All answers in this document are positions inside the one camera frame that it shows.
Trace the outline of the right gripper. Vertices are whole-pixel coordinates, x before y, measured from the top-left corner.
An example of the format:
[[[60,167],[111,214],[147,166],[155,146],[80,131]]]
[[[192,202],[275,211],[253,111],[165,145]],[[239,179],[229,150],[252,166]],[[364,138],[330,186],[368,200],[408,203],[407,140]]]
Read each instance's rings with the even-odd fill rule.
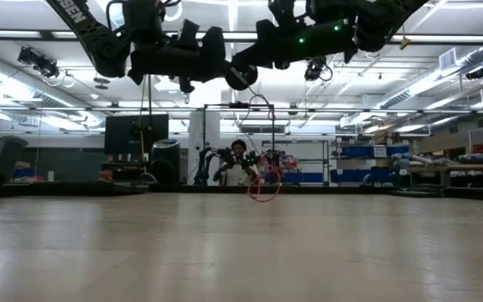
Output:
[[[238,70],[249,65],[286,70],[295,61],[355,48],[354,29],[348,18],[314,24],[302,19],[293,26],[277,23],[276,28],[269,19],[262,19],[256,22],[256,30],[256,42],[232,57],[231,63]]]

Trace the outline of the shelf with blue bins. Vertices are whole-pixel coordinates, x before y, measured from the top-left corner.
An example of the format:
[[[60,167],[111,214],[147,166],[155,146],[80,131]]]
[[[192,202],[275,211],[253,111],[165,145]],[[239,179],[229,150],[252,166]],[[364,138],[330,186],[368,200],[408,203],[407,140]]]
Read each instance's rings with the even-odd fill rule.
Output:
[[[338,186],[391,186],[400,179],[394,154],[410,151],[407,144],[374,144],[351,140],[330,145],[329,182]]]

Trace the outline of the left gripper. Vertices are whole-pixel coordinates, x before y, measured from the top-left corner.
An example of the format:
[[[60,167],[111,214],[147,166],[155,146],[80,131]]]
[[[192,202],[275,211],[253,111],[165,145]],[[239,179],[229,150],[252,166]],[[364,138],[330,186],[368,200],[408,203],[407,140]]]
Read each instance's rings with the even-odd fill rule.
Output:
[[[179,78],[179,89],[191,93],[192,81],[206,83],[225,77],[229,70],[207,70],[205,67],[231,67],[226,59],[223,29],[210,27],[203,36],[200,48],[197,43],[145,44],[134,43],[130,54],[131,68],[127,73],[133,81],[141,81],[145,75]]]

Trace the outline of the person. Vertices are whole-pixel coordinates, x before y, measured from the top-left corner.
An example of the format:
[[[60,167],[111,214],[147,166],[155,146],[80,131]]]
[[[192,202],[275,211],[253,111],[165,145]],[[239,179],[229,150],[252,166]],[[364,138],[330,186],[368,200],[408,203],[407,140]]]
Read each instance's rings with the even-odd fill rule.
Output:
[[[243,163],[243,156],[247,151],[247,145],[241,139],[231,144],[234,159],[225,161],[216,171],[215,177],[222,186],[249,186],[257,177],[257,171],[253,165]]]

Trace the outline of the black monitor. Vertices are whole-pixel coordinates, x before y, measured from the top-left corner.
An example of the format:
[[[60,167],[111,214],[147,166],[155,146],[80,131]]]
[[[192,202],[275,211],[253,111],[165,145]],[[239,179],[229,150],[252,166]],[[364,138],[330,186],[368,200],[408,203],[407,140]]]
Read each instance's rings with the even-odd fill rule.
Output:
[[[169,136],[167,114],[107,117],[104,153],[140,154],[150,151],[153,144]]]

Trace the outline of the yellow hanging tag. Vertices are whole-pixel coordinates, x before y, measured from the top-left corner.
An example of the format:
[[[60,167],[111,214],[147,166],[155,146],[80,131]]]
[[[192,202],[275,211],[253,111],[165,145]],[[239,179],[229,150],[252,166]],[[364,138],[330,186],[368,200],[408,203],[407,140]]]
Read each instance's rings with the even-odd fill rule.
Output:
[[[405,32],[405,26],[402,26],[402,39],[400,42],[399,49],[404,50],[406,47],[408,47],[411,44],[411,40],[406,36]]]

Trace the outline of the black wire spool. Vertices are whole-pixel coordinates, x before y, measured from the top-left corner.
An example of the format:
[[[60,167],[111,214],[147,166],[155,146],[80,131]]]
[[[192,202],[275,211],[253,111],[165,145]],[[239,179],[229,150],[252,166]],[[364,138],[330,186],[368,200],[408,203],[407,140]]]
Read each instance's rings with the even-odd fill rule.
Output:
[[[258,78],[258,70],[255,65],[232,65],[225,74],[226,83],[236,91],[243,91],[253,85]]]

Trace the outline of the wooden workbench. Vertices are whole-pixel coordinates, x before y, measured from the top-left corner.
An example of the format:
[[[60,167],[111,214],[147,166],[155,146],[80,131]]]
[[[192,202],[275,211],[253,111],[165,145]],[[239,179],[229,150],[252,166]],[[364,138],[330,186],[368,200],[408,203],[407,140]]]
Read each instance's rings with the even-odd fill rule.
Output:
[[[451,185],[450,174],[452,172],[481,172],[483,174],[483,164],[446,164],[446,165],[423,165],[406,168],[408,174],[439,174],[439,185],[448,187]]]

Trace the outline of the blue grey office chair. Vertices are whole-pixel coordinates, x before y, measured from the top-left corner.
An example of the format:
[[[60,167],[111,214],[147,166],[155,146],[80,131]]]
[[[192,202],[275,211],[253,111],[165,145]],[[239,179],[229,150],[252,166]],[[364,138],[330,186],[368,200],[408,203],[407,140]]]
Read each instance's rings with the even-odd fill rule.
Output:
[[[20,154],[28,144],[26,140],[17,136],[0,138],[0,185],[8,183],[12,179]]]

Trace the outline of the black overhead light beam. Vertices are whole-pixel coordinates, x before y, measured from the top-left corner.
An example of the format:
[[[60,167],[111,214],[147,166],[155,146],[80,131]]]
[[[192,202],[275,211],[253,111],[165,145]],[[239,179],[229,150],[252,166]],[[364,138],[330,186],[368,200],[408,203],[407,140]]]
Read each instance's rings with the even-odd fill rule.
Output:
[[[225,32],[227,43],[253,43],[257,39],[254,32]],[[412,44],[461,44],[483,45],[483,34],[395,34],[389,44],[400,44],[403,38],[409,39]],[[35,30],[35,29],[0,29],[0,40],[41,40],[41,41],[76,41],[75,34],[68,30]]]

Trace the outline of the black gantry frame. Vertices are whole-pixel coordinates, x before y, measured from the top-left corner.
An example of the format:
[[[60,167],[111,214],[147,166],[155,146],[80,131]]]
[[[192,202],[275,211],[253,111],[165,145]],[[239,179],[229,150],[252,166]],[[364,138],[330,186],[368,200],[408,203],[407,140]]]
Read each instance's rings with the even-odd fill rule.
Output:
[[[257,109],[266,108],[268,111],[268,118],[272,121],[272,150],[275,149],[275,106],[270,103],[265,104],[251,104],[250,102],[231,102],[231,103],[220,103],[220,104],[205,104],[200,110],[202,113],[202,123],[201,123],[201,149],[202,151],[206,147],[211,147],[210,142],[207,140],[207,112],[209,107],[219,107],[221,109],[247,109],[248,112],[256,111]]]

